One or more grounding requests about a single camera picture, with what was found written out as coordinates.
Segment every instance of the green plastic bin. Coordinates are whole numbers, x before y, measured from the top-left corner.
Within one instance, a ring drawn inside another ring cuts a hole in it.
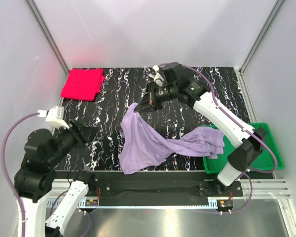
[[[280,155],[280,152],[278,151],[270,127],[267,125],[267,123],[257,122],[251,123],[250,125],[254,128],[262,127],[267,132],[265,143],[272,150],[277,158],[277,169],[284,169],[285,166],[282,157]],[[217,127],[214,125],[211,125],[209,127],[217,129]],[[223,167],[227,164],[228,155],[235,150],[235,147],[231,144],[226,136],[223,137],[223,141],[225,143],[225,147],[223,148],[223,154],[218,155],[218,159],[208,159],[205,157],[203,158],[205,172],[208,174],[216,174],[221,172]],[[274,167],[274,161],[271,154],[266,149],[264,149],[262,154],[251,164],[251,167],[262,170],[271,170]]]

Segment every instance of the folded red towel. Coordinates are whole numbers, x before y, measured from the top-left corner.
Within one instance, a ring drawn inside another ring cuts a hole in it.
[[[61,96],[74,100],[94,100],[95,94],[100,93],[103,81],[103,69],[71,69]]]

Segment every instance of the black and white patterned surface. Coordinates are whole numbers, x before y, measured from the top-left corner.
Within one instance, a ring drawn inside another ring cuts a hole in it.
[[[196,68],[213,84],[223,104],[245,122],[249,122],[239,83],[233,68]],[[107,68],[101,93],[95,101],[64,99],[65,120],[77,120],[86,126],[99,127],[93,144],[74,149],[56,167],[57,170],[78,170],[85,165],[91,170],[121,170],[118,155],[123,149],[120,123],[129,105],[139,102],[146,89],[150,68]],[[194,72],[186,72],[201,79]],[[201,114],[178,101],[164,103],[162,111],[142,115],[163,137],[179,139],[200,125],[211,123]],[[149,170],[203,170],[203,158],[173,154],[160,166]]]

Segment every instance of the white wall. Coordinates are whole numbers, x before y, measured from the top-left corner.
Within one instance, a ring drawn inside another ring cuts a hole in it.
[[[276,0],[36,0],[70,67],[240,67]]]
[[[0,0],[0,149],[19,118],[57,104],[65,75],[23,0]],[[6,162],[13,178],[29,133],[49,126],[30,118],[11,134]],[[0,166],[0,237],[15,227],[17,205]]]
[[[244,75],[284,158],[296,210],[296,0],[286,1]]]

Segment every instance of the purple cable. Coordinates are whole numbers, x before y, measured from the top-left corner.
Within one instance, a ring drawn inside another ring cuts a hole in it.
[[[6,164],[5,164],[5,147],[6,147],[6,144],[7,144],[7,141],[8,141],[8,138],[11,134],[11,132],[15,129],[15,127],[17,125],[19,125],[21,122],[23,122],[24,120],[30,118],[30,117],[33,117],[33,116],[37,116],[39,115],[39,113],[33,113],[33,114],[30,114],[30,115],[27,115],[23,118],[21,118],[20,120],[18,120],[9,130],[8,132],[6,133],[4,139],[3,139],[3,142],[2,142],[2,146],[1,146],[1,169],[3,171],[3,174],[4,174],[4,177],[9,185],[9,187],[11,188],[11,190],[13,191],[14,195],[15,195],[15,198],[20,206],[20,210],[21,210],[21,218],[22,218],[22,231],[21,231],[21,237],[25,237],[25,208],[24,208],[24,204],[18,194],[18,192],[16,191],[13,183],[12,183],[12,180],[8,174],[8,171],[7,171],[7,168],[6,168]]]
[[[50,208],[50,215],[53,214],[53,209],[54,209],[54,207],[55,207],[57,201],[59,200],[59,198],[60,198],[62,195],[66,194],[68,191],[69,191],[69,190],[63,191],[61,194],[58,195],[58,197],[55,199],[55,201],[53,202],[53,204],[52,204],[52,206],[51,206],[51,208]],[[90,215],[89,212],[85,212],[85,213],[86,213],[87,216],[88,216],[89,224],[88,224],[88,227],[87,227],[87,229],[85,230],[85,232],[84,232],[82,235],[80,235],[80,237],[84,237],[84,236],[89,232],[89,230],[90,230],[90,228],[91,228],[91,215]]]
[[[53,209],[54,209],[54,207],[55,207],[55,205],[56,205],[58,199],[59,199],[62,195],[66,194],[68,191],[69,191],[69,190],[63,191],[63,192],[62,192],[61,194],[59,194],[59,196],[55,199],[55,201],[53,202],[53,204],[52,204],[52,206],[51,206],[51,208],[50,208],[50,213],[49,213],[50,216],[53,214]]]
[[[158,66],[159,67],[162,67],[162,66],[165,66],[167,65],[168,63],[162,63],[162,64],[159,64]],[[207,84],[209,85],[210,89],[211,89],[211,93],[212,93],[212,97],[213,97],[213,101],[215,103],[215,105],[228,117],[230,118],[238,127],[240,127],[241,129],[243,129],[244,127],[238,123],[232,116],[230,116],[227,111],[225,111],[222,107],[219,107],[218,105],[218,102],[215,98],[215,90],[213,88],[213,85],[211,84],[211,82],[199,71],[197,71],[196,69],[194,68],[191,68],[191,67],[188,67],[186,65],[182,65],[183,67],[189,69],[189,70],[192,70],[194,72],[196,72],[197,74],[199,74],[206,82]],[[252,136],[254,139],[256,139],[265,149],[267,149],[267,151],[271,154],[272,158],[273,158],[273,161],[274,161],[274,167],[273,169],[271,170],[260,170],[260,169],[255,169],[255,168],[251,168],[251,170],[253,171],[257,171],[257,172],[260,172],[260,173],[264,173],[264,174],[269,174],[269,173],[272,173],[274,172],[276,169],[277,169],[277,165],[278,165],[278,162],[277,162],[277,158],[275,156],[275,154],[271,151],[271,149],[262,141],[260,140],[256,135],[254,135],[253,133],[251,133],[250,131],[247,131],[245,130],[246,133],[248,133],[250,136]]]
[[[87,216],[88,216],[88,219],[89,219],[89,224],[88,224],[88,228],[85,230],[85,232],[82,234],[82,235],[80,235],[80,237],[84,237],[88,232],[89,232],[89,230],[90,230],[90,228],[91,228],[91,215],[90,215],[90,213],[89,212],[85,212],[86,214],[87,214]]]
[[[243,209],[245,209],[247,207],[247,205],[249,204],[249,202],[251,201],[251,198],[252,198],[252,194],[253,194],[253,184],[252,184],[252,181],[251,181],[250,177],[246,173],[244,173],[243,175],[247,177],[247,179],[249,180],[249,183],[250,183],[250,194],[249,194],[249,198],[248,198],[248,201],[246,202],[246,204],[244,204],[243,207],[239,208],[238,210],[233,211],[232,213],[238,213],[238,212],[242,211]]]

